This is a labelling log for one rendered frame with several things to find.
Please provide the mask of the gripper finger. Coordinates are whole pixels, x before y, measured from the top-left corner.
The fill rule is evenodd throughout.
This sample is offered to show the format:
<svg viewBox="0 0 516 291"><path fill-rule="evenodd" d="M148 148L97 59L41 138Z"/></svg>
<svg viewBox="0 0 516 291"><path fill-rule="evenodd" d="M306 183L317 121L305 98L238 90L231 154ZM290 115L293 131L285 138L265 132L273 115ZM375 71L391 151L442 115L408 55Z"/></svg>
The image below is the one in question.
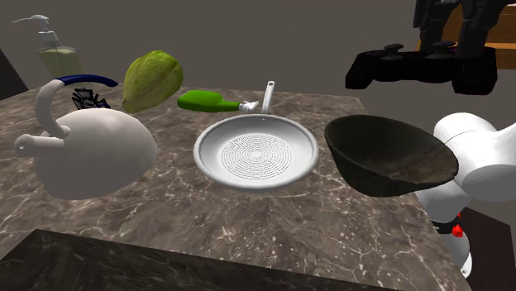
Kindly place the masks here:
<svg viewBox="0 0 516 291"><path fill-rule="evenodd" d="M413 27L419 29L419 49L427 51L432 44L442 40L442 31L455 2L417 2L415 4Z"/></svg>
<svg viewBox="0 0 516 291"><path fill-rule="evenodd" d="M459 59L483 55L489 30L497 23L506 4L462 4L463 21L456 49Z"/></svg>

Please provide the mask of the black game controller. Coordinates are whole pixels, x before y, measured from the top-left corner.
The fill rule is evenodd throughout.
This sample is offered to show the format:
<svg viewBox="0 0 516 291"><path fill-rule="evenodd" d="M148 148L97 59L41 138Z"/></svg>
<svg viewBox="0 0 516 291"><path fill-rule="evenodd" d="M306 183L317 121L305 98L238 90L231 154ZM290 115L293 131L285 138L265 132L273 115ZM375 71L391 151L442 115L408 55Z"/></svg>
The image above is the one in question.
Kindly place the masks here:
<svg viewBox="0 0 516 291"><path fill-rule="evenodd" d="M450 82L455 93L487 95L498 80L495 49L486 46L479 58L456 57L457 45L441 41L429 50L403 51L401 44L358 54L346 74L346 88L365 89L372 81Z"/></svg>

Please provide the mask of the dark brown bowl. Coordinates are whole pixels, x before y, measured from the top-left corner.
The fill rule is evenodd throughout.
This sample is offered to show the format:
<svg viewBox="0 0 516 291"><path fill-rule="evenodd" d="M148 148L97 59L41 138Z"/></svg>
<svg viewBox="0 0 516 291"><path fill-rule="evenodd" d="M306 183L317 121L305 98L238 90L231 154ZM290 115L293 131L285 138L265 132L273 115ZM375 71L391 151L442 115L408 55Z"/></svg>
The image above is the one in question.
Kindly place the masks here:
<svg viewBox="0 0 516 291"><path fill-rule="evenodd" d="M372 115L330 121L324 132L334 163L356 191L390 198L455 178L459 163L442 141L405 122Z"/></svg>

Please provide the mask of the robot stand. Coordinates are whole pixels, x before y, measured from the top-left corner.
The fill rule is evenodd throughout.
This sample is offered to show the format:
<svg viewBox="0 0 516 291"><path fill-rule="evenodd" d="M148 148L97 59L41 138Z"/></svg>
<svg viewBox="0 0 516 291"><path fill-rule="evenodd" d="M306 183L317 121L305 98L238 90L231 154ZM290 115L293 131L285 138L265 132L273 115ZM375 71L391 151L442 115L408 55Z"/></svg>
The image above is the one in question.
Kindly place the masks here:
<svg viewBox="0 0 516 291"><path fill-rule="evenodd" d="M475 210L461 211L468 236L472 271L466 279L473 291L516 291L516 262L510 226Z"/></svg>

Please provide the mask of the white frying pan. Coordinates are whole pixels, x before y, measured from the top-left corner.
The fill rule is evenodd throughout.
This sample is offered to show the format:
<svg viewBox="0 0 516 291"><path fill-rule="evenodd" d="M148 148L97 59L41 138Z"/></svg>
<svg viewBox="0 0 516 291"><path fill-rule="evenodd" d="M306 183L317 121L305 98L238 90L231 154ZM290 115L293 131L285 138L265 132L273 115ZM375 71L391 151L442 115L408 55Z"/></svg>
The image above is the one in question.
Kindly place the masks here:
<svg viewBox="0 0 516 291"><path fill-rule="evenodd" d="M292 184L318 161L319 146L305 127L270 114L275 82L266 86L260 114L242 114L204 130L193 147L210 179L243 192L263 193Z"/></svg>

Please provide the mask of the green ribbed fruit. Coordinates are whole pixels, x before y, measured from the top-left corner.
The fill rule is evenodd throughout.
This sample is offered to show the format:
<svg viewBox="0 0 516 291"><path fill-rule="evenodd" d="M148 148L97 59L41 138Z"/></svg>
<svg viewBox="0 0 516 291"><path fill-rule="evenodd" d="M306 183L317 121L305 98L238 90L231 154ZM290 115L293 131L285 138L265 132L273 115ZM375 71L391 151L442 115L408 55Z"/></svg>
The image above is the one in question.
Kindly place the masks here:
<svg viewBox="0 0 516 291"><path fill-rule="evenodd" d="M122 89L122 108L142 112L160 105L175 94L184 81L184 71L170 54L153 50L129 66Z"/></svg>

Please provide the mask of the small black and blue object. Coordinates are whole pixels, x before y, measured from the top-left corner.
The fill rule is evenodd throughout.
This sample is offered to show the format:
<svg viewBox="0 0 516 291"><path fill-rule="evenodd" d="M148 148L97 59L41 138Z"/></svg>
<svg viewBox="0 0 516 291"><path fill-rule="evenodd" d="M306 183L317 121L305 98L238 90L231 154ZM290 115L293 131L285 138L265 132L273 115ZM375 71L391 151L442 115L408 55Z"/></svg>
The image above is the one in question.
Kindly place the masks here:
<svg viewBox="0 0 516 291"><path fill-rule="evenodd" d="M79 110L101 107L110 108L106 100L104 98L99 100L98 94L94 93L92 89L76 88L72 95L71 99Z"/></svg>

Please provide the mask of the green soap dispenser bottle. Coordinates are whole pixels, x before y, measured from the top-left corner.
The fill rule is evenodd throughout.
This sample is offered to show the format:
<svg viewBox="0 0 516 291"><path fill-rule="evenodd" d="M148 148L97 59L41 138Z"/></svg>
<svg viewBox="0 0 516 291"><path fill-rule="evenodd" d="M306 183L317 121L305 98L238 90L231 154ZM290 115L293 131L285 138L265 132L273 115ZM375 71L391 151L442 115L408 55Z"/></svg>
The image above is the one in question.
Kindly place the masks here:
<svg viewBox="0 0 516 291"><path fill-rule="evenodd" d="M36 54L53 78L84 72L79 53L75 48L62 45L57 34L48 28L49 18L43 15L33 15L13 21L33 21L39 27L38 36L44 45L36 50Z"/></svg>

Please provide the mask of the green handled kitchen tool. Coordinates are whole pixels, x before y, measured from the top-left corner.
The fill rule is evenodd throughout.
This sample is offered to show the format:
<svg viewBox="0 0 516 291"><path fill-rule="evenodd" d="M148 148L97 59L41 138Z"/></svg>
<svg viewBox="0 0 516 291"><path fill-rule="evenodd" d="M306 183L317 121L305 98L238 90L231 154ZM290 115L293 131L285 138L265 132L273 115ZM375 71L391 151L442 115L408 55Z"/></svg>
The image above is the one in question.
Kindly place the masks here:
<svg viewBox="0 0 516 291"><path fill-rule="evenodd" d="M229 102L220 93L203 90L189 90L177 100L179 107L195 112L253 112L259 104L259 101Z"/></svg>

